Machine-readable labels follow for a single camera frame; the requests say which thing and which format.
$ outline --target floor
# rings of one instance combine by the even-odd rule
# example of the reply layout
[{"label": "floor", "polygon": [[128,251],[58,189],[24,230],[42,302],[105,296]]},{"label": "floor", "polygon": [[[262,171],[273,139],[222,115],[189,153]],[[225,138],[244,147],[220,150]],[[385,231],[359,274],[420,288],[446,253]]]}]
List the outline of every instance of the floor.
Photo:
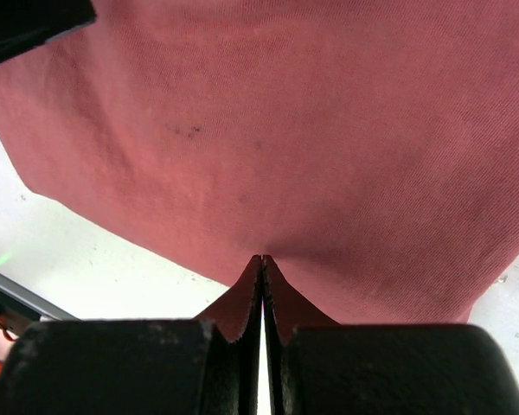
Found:
[{"label": "floor", "polygon": [[[227,289],[32,194],[1,143],[0,272],[82,319],[191,317]],[[519,258],[478,301],[471,322],[494,336],[519,382]],[[0,337],[0,358],[6,353]],[[266,414],[262,354],[258,413]]]}]

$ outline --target pink fabric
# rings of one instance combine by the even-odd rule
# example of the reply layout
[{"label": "pink fabric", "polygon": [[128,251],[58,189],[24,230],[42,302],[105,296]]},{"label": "pink fabric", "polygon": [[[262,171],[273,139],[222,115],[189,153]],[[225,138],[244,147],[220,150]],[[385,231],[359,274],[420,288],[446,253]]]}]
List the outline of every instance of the pink fabric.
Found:
[{"label": "pink fabric", "polygon": [[0,66],[35,192],[340,322],[466,318],[519,253],[519,0],[94,5]]}]

